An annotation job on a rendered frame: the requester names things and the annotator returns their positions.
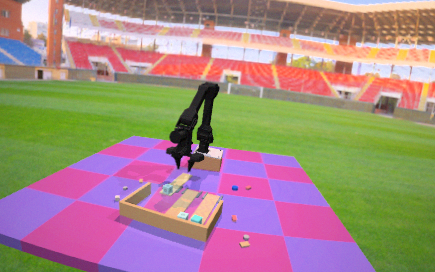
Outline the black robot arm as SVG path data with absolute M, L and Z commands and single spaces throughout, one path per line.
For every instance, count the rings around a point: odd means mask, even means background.
M 198 91 L 195 94 L 190 106 L 183 111 L 180 115 L 174 131 L 169 134 L 169 139 L 173 144 L 177 144 L 172 149 L 172 156 L 182 158 L 188 155 L 188 145 L 183 141 L 192 140 L 192 132 L 198 120 L 198 111 L 205 99 L 204 110 L 202 117 L 202 124 L 197 131 L 197 140 L 199 140 L 199 148 L 196 150 L 202 153 L 208 153 L 209 144 L 213 143 L 213 134 L 211 123 L 212 109 L 214 98 L 218 95 L 219 85 L 206 82 L 198 87 Z M 182 125 L 183 124 L 183 125 Z M 187 125 L 187 126 L 185 126 Z

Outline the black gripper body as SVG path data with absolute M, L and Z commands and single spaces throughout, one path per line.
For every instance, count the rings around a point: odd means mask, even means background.
M 184 145 L 184 143 L 186 143 L 188 145 L 188 155 L 187 157 L 190 157 L 190 160 L 194 161 L 194 162 L 200 162 L 202 160 L 204 160 L 204 155 L 201 153 L 195 153 L 195 154 L 191 154 L 192 150 L 191 150 L 191 144 L 193 144 L 192 140 L 191 141 L 183 141 L 181 142 L 182 145 Z M 172 149 L 174 147 L 169 147 L 166 150 L 166 154 L 171 155 L 172 156 Z

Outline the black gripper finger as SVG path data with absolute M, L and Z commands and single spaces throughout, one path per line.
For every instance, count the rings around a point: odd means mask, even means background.
M 177 167 L 177 170 L 178 170 L 179 167 L 180 167 L 181 158 L 173 157 L 171 155 L 170 155 L 170 157 L 172 157 L 174 159 L 176 167 Z
M 188 173 L 190 172 L 190 170 L 191 170 L 191 168 L 192 168 L 192 166 L 194 165 L 194 161 L 192 161 L 192 160 L 187 160 L 188 161 Z

